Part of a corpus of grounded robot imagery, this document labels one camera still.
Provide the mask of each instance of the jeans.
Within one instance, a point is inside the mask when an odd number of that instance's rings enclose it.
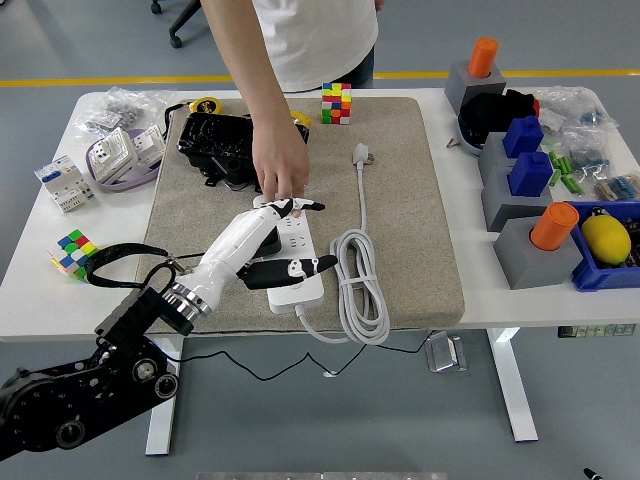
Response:
[[[350,83],[351,88],[373,88],[373,48],[356,68],[333,83]]]

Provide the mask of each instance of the beige mat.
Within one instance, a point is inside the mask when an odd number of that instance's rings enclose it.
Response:
[[[226,113],[247,113],[242,100],[225,100]],[[451,239],[417,102],[409,98],[355,98],[351,125],[322,125],[320,99],[289,99],[292,110],[313,119],[309,136],[311,183],[305,196],[324,203],[307,218],[318,256],[330,241],[360,228],[360,205],[351,154],[358,143],[375,156],[364,171],[367,233],[376,252],[376,270],[392,329],[453,326],[464,300]],[[205,251],[233,217],[252,206],[249,187],[233,192],[204,185],[204,177],[175,145],[187,109],[175,112],[167,154],[158,178],[145,242],[175,255]],[[143,258],[138,279],[157,262]],[[322,275],[325,301],[307,311],[318,331],[340,331],[337,278]],[[223,294],[218,310],[196,322],[194,333],[304,331],[293,314],[275,315],[265,291],[249,291],[238,281]],[[172,333],[156,322],[151,333]]]

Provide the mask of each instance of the chair wheel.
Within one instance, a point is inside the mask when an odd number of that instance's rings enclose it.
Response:
[[[171,42],[171,46],[173,48],[180,48],[182,47],[182,40],[180,40],[180,37],[176,37],[175,35],[173,37],[171,37],[171,39],[169,40]]]

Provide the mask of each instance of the white robotic hand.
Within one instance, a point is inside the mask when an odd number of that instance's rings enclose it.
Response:
[[[273,260],[254,262],[263,242],[273,235],[279,220],[293,210],[324,210],[324,205],[306,199],[267,203],[237,215],[213,242],[191,273],[180,276],[164,294],[187,320],[218,308],[222,291],[241,278],[249,289],[282,287],[333,267],[337,259]]]

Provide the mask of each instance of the robotic arm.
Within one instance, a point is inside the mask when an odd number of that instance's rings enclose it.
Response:
[[[224,288],[238,278],[249,289],[271,288],[334,266],[333,255],[258,258],[274,248],[276,224],[294,209],[324,206],[287,199],[241,213],[200,264],[163,295],[151,287],[132,291],[96,328],[97,349],[90,358],[34,372],[19,368],[0,389],[0,461],[23,450],[75,448],[172,398],[178,377],[145,336],[156,319],[186,336],[198,316],[217,309]]]

